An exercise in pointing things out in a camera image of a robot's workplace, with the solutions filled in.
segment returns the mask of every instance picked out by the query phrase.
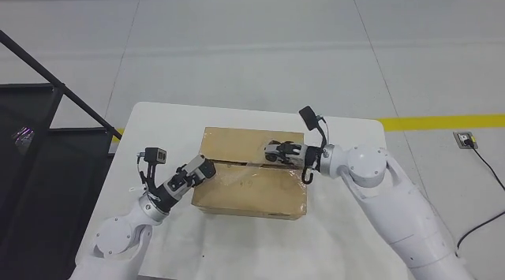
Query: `floor outlet box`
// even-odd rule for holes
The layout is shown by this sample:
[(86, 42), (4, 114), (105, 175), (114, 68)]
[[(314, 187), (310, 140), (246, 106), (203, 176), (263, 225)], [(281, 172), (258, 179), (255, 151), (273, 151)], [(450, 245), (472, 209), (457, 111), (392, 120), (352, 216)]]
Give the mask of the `floor outlet box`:
[(474, 148), (479, 148), (477, 146), (477, 142), (475, 141), (475, 137), (470, 131), (456, 132), (452, 134), (454, 134), (454, 138), (456, 139), (456, 143), (458, 144), (459, 148), (471, 149), (469, 145), (465, 145), (464, 143), (464, 141), (467, 139), (472, 140)]

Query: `yellow stripe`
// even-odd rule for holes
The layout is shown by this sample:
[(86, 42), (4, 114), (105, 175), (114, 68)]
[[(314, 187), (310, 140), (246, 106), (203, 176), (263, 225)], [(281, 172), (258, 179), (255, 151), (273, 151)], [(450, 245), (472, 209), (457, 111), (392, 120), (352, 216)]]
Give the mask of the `yellow stripe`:
[(422, 131), (440, 129), (505, 128), (505, 114), (472, 114), (466, 116), (378, 118), (384, 131)]

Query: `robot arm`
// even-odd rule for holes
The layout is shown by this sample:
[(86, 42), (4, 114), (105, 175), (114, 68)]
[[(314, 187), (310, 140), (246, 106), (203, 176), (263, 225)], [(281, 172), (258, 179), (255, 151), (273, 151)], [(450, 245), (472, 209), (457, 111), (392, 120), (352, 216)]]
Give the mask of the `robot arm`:
[[(305, 123), (309, 129), (314, 129), (321, 118), (312, 109), (311, 113), (307, 107), (304, 110), (301, 115)], [(302, 180), (313, 170), (334, 179), (341, 177), (377, 233), (403, 260), (416, 280), (473, 280), (443, 239), (431, 205), (388, 151), (367, 146), (344, 151), (338, 145), (325, 143), (324, 140), (321, 147), (309, 147), (270, 142), (265, 147), (265, 157), (270, 155), (267, 159), (274, 161), (275, 156), (276, 162), (303, 166)], [(303, 154), (310, 151), (316, 152), (316, 157), (306, 155), (304, 159)], [(365, 196), (360, 188), (377, 187), (386, 170), (391, 174), (393, 186), (377, 196)]]
[(187, 165), (159, 187), (154, 184), (157, 164), (164, 164), (166, 152), (148, 147), (140, 157), (148, 162), (148, 175), (140, 172), (146, 184), (146, 193), (125, 216), (107, 219), (95, 235), (91, 250), (77, 264), (71, 280), (135, 280), (148, 250), (152, 227), (158, 226), (168, 216), (170, 209), (192, 187), (215, 175), (212, 161), (203, 155), (196, 156)]

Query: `white table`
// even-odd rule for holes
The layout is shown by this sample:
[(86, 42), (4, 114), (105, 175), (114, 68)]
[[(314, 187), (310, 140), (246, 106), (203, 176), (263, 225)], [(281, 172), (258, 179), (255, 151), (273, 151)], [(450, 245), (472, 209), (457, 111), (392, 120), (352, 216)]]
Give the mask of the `white table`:
[[(331, 143), (385, 147), (378, 121), (325, 117)], [(138, 103), (128, 120), (77, 261), (100, 223), (129, 212), (140, 192), (136, 154), (145, 147), (168, 151), (156, 170), (158, 184), (199, 151), (207, 126), (302, 132), (320, 144), (298, 114), (162, 103)], [(296, 221), (205, 215), (184, 196), (154, 230), (141, 275), (186, 279), (407, 280), (403, 262), (380, 238), (341, 179), (315, 176), (307, 215)]]

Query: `gray floor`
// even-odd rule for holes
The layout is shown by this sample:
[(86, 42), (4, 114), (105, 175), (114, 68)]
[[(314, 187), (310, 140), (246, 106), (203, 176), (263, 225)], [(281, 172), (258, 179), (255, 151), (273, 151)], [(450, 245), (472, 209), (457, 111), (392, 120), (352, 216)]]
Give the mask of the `gray floor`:
[[(0, 0), (0, 25), (117, 127), (139, 101), (384, 118), (505, 112), (505, 0)], [(0, 47), (0, 83), (42, 82)], [(70, 101), (54, 127), (91, 126)], [(471, 130), (505, 180), (503, 129)], [(387, 143), (454, 238), (505, 195), (450, 130)], [(461, 254), (505, 277), (504, 219)]]

